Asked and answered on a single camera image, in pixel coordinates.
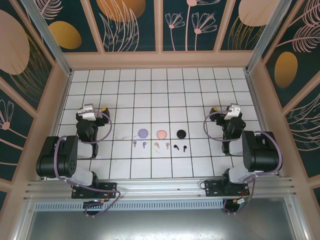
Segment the aluminium table side rail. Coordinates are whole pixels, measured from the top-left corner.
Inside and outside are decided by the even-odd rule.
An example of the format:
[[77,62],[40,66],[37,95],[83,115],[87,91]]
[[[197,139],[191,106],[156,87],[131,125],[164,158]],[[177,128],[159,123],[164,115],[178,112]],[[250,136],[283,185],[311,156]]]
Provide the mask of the aluminium table side rail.
[[258,120],[258,123],[259,123],[259,129],[258,130],[262,131],[262,132],[266,132],[267,134],[271,134],[270,136],[273,137],[273,140],[276,143],[276,148],[278,148],[279,146],[277,145],[277,141],[276,141],[275,136],[273,135],[272,132],[267,131],[268,129],[267,129],[267,125],[265,123],[264,114],[263,114],[262,107],[261,107],[260,102],[259,102],[258,95],[256,93],[256,89],[255,89],[254,83],[253,83],[252,78],[251,78],[251,75],[248,74],[247,72],[245,72],[244,76],[245,76],[245,79],[246,79],[246,82],[247,82],[247,85],[248,85],[248,89],[249,89],[249,92],[250,92],[250,95],[251,95],[251,99],[252,99],[253,106],[254,106],[254,109],[255,109],[255,112],[256,112],[257,120]]
[[71,78],[64,74],[54,73],[49,78],[45,87],[44,96],[41,100],[39,120],[39,150],[50,136],[56,136],[59,120],[62,116]]

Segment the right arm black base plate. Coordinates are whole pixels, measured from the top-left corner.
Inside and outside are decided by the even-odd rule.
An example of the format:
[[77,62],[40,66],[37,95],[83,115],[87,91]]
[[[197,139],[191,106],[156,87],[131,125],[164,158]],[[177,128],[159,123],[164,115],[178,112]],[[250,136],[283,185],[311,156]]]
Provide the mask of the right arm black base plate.
[[204,189],[207,197],[220,197],[227,199],[250,195],[250,190],[247,184],[223,182],[222,180],[207,180],[204,183]]

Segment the grey metal sheet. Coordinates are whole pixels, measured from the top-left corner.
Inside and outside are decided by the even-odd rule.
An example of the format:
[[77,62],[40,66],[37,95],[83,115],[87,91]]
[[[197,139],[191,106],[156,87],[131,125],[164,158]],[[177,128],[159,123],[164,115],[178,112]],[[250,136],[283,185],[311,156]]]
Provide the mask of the grey metal sheet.
[[213,210],[35,212],[17,240],[304,240],[284,211],[229,216]]

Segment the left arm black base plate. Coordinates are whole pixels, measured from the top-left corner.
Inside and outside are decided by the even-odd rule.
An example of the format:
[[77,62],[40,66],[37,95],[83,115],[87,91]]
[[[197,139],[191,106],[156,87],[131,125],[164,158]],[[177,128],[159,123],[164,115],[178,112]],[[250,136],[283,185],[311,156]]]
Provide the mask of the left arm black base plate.
[[[116,182],[100,182],[98,184],[98,189],[107,190],[107,191],[116,191],[117,190]],[[114,192],[100,192],[100,191],[92,191],[83,187],[73,186],[72,199],[115,199],[116,194]]]

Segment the aluminium corner post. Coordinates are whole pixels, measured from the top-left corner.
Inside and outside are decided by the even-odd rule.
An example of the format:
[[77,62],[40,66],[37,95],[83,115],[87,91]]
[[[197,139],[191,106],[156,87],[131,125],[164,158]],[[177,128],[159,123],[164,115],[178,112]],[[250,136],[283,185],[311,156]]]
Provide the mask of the aluminium corner post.
[[272,40],[275,32],[277,31],[279,25],[281,24],[284,16],[286,15],[292,0],[279,0],[272,15],[266,24],[260,38],[255,45],[255,48],[245,66],[245,73],[250,75],[255,69],[259,60],[262,57],[263,52],[267,48],[269,42]]
[[42,17],[36,3],[33,0],[21,0],[25,10],[29,14],[30,18],[34,22],[36,28],[39,30],[41,35],[43,36],[44,41],[47,43],[50,51],[53,53],[55,59],[59,63],[63,72],[67,77],[71,75],[71,67],[68,64],[60,46],[52,35],[45,19]]

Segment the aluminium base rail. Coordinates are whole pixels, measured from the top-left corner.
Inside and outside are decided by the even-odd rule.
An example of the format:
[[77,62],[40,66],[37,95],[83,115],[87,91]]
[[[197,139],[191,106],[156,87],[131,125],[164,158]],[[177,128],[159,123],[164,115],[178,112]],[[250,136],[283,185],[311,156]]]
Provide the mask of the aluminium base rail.
[[[139,200],[195,200],[205,199],[204,178],[150,178],[111,179],[117,183],[120,199]],[[255,187],[249,190],[255,198],[295,197],[297,190],[289,177],[261,176],[255,180]],[[59,180],[32,181],[27,184],[22,197],[25,201],[71,201],[71,186]]]

